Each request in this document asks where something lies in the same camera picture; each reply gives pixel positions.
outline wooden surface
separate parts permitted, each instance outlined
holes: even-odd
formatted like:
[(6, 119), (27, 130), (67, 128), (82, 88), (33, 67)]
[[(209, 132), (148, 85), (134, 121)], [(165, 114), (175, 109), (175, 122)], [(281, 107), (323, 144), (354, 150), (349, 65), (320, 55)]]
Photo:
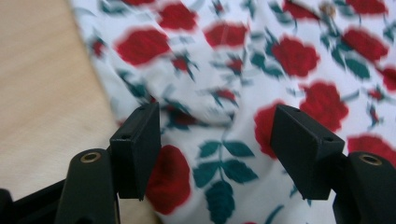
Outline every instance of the wooden surface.
[[(117, 130), (66, 0), (0, 1), (0, 188), (14, 200), (65, 178)], [(155, 223), (121, 201), (122, 223)]]

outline black plastic part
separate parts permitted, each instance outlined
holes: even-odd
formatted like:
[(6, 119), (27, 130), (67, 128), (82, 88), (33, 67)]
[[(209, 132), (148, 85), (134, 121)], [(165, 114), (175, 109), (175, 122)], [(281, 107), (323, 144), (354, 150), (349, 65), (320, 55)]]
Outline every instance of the black plastic part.
[(337, 163), (344, 141), (303, 111), (277, 105), (271, 147), (304, 198), (327, 200), (327, 176)]
[(110, 139), (108, 150), (120, 198), (143, 200), (160, 149), (159, 106), (142, 105)]
[(0, 189), (0, 223), (13, 224), (17, 222), (14, 202), (8, 190)]
[(0, 189), (0, 223), (52, 224), (64, 181), (13, 202), (8, 191)]
[(18, 223), (53, 223), (64, 180), (16, 201)]
[(90, 149), (77, 154), (70, 161), (55, 223), (116, 224), (118, 211), (108, 152)]
[(332, 210), (337, 224), (359, 224), (361, 222), (361, 215), (355, 201), (344, 200), (337, 194), (332, 204)]
[(367, 152), (351, 153), (346, 180), (353, 189), (361, 224), (396, 223), (396, 169), (389, 161)]

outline red flower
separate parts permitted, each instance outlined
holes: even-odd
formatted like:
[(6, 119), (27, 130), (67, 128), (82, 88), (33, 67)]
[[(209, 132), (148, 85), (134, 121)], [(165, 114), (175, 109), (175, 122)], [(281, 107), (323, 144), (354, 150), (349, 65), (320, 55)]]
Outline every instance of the red flower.
[(215, 11), (216, 11), (217, 14), (220, 14), (221, 12), (224, 12), (224, 6), (220, 2), (213, 3), (213, 7), (215, 8)]
[(138, 6), (142, 6), (145, 4), (153, 3), (153, 2), (155, 2), (155, 0), (122, 0), (122, 2), (124, 2), (128, 5), (131, 5), (131, 6), (138, 7)]
[(377, 71), (384, 77), (384, 86), (389, 91), (396, 91), (396, 67), (377, 68)]
[(388, 47), (363, 28), (349, 28), (342, 36), (342, 40), (371, 62), (388, 54)]
[(91, 44), (91, 49), (96, 58), (102, 58), (104, 47), (105, 43), (102, 39), (97, 38), (95, 41), (93, 41)]
[(174, 60), (172, 60), (172, 65), (180, 71), (187, 72), (189, 69), (189, 65), (183, 56), (177, 56)]
[(148, 199), (157, 212), (169, 215), (190, 194), (190, 167), (186, 159), (177, 147), (163, 147), (148, 181)]
[(183, 113), (179, 109), (169, 110), (170, 122), (177, 127), (186, 127), (189, 125), (198, 124), (198, 120), (186, 113)]
[(220, 98), (235, 101), (235, 94), (233, 94), (233, 92), (231, 92), (230, 90), (218, 90), (215, 92), (215, 94)]
[(304, 88), (305, 100), (300, 109), (332, 132), (341, 128), (341, 120), (348, 114), (348, 108), (341, 101), (340, 95), (333, 84), (314, 83)]
[(307, 77), (319, 61), (319, 55), (312, 46), (303, 45), (293, 37), (283, 37), (272, 52), (289, 76)]
[(373, 98), (373, 99), (375, 99), (375, 100), (377, 100), (377, 101), (382, 101), (382, 100), (385, 99), (384, 93), (383, 93), (379, 88), (375, 88), (375, 89), (372, 89), (372, 90), (368, 90), (368, 91), (367, 91), (367, 94), (368, 94), (371, 98)]
[(131, 65), (148, 63), (169, 50), (167, 36), (153, 28), (133, 30), (116, 44), (117, 53)]
[(300, 7), (299, 5), (294, 4), (289, 0), (283, 3), (283, 10), (288, 11), (295, 20), (299, 20), (299, 19), (309, 19), (315, 21), (319, 20), (317, 15), (307, 10), (305, 7)]
[(232, 59), (230, 62), (226, 63), (227, 67), (229, 67), (236, 75), (241, 75), (242, 66), (244, 62), (240, 59)]
[(169, 5), (159, 14), (162, 17), (159, 24), (164, 29), (190, 31), (196, 26), (196, 13), (189, 11), (182, 3)]
[(207, 43), (212, 47), (239, 47), (245, 43), (247, 28), (243, 24), (217, 23), (205, 30)]
[(347, 149), (349, 152), (365, 151), (373, 153), (387, 159), (396, 167), (396, 149), (392, 148), (380, 136), (366, 133), (360, 136), (348, 137)]
[(388, 14), (388, 9), (383, 1), (378, 0), (346, 0), (356, 13), (361, 15)]
[(276, 159), (276, 154), (271, 148), (271, 132), (274, 125), (274, 115), (276, 105), (282, 104), (281, 101), (273, 102), (271, 105), (261, 108), (254, 116), (256, 127), (254, 129), (256, 141), (261, 146), (262, 153)]

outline floral fabric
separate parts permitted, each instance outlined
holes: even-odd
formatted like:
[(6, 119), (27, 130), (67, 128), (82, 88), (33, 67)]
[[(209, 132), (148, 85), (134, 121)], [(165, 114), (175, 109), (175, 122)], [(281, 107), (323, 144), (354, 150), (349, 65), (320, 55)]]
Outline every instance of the floral fabric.
[(160, 103), (147, 198), (164, 223), (335, 222), (271, 149), (276, 104), (396, 166), (395, 1), (71, 3), (115, 119)]

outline screw hole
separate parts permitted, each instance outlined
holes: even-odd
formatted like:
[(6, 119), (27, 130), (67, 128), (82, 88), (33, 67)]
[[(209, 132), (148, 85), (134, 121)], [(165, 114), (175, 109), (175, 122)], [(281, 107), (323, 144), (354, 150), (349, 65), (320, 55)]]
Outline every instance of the screw hole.
[(101, 154), (99, 152), (89, 152), (81, 157), (80, 161), (84, 163), (89, 163), (93, 161), (98, 161), (101, 158)]
[(377, 165), (377, 166), (378, 165), (382, 165), (382, 161), (381, 160), (379, 160), (377, 157), (374, 157), (374, 156), (371, 156), (371, 155), (368, 155), (368, 154), (360, 155), (359, 158), (362, 161), (364, 161), (366, 163), (369, 163), (371, 165)]

